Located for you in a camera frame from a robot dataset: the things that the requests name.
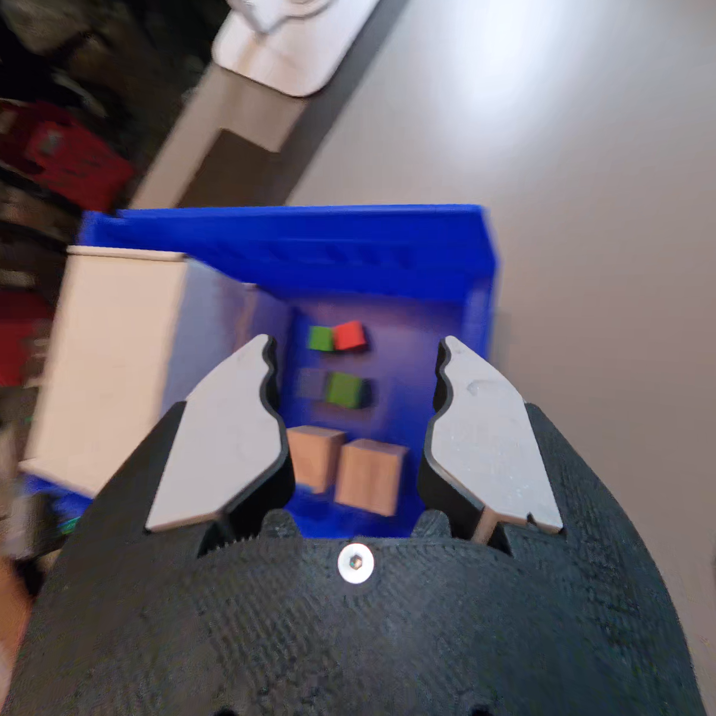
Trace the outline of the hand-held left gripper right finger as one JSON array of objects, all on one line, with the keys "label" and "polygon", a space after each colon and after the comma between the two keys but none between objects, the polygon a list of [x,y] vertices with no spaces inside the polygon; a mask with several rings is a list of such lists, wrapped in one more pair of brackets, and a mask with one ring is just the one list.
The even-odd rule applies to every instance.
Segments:
[{"label": "hand-held left gripper right finger", "polygon": [[418,493],[456,538],[487,544],[500,524],[557,534],[563,520],[517,389],[455,336],[440,341],[434,416]]}]

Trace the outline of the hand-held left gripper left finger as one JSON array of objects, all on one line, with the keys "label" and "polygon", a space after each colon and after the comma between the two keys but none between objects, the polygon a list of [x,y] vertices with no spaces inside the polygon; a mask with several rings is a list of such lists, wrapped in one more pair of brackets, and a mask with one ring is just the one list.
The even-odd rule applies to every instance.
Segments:
[{"label": "hand-held left gripper left finger", "polygon": [[259,532],[264,517],[288,503],[295,478],[276,347],[273,336],[255,336],[186,398],[148,531],[213,521],[226,532]]}]

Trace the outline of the wooden cube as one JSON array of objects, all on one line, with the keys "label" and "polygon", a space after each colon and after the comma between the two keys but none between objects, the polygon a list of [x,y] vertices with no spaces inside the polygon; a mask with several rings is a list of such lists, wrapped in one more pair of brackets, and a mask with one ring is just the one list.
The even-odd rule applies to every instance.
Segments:
[{"label": "wooden cube", "polygon": [[408,448],[360,438],[339,453],[335,502],[383,517],[398,509],[399,488]]},{"label": "wooden cube", "polygon": [[286,434],[296,484],[314,494],[326,493],[336,481],[345,432],[302,425],[289,428]]}]

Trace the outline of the blue plastic bin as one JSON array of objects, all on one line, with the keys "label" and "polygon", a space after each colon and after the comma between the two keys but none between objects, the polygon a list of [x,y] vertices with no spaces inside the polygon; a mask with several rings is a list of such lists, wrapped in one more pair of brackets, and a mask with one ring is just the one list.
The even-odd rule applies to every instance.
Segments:
[{"label": "blue plastic bin", "polygon": [[[483,211],[473,205],[123,210],[85,215],[78,246],[182,253],[293,309],[280,415],[408,448],[397,514],[297,492],[286,508],[303,536],[407,536],[423,509],[416,489],[433,414],[440,340],[487,356],[496,276]],[[310,326],[363,323],[367,349],[316,352]],[[346,409],[296,396],[300,368],[370,380],[371,402]]]}]

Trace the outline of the grey desk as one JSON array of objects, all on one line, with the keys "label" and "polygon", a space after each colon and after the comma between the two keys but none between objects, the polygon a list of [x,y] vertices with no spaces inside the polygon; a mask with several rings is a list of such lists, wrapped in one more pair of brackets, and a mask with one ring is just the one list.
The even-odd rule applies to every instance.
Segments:
[{"label": "grey desk", "polygon": [[131,208],[284,202],[392,27],[380,1],[333,77],[289,97],[213,63],[135,193]]},{"label": "grey desk", "polygon": [[715,661],[715,2],[413,1],[292,191],[475,203],[493,355]]}]

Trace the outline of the large green cube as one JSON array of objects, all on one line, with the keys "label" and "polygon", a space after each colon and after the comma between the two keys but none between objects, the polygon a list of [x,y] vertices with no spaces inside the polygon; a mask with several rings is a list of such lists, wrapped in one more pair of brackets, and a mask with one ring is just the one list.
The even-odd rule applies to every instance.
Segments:
[{"label": "large green cube", "polygon": [[348,374],[331,371],[327,376],[324,400],[326,403],[346,409],[362,409],[371,402],[370,380]]}]

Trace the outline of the red cube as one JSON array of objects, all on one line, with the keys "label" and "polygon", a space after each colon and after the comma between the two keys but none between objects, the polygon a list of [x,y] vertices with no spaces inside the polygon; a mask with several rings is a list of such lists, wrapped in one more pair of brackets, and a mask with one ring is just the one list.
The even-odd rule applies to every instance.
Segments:
[{"label": "red cube", "polygon": [[332,329],[333,350],[359,352],[367,349],[368,339],[363,323],[358,320],[336,325]]}]

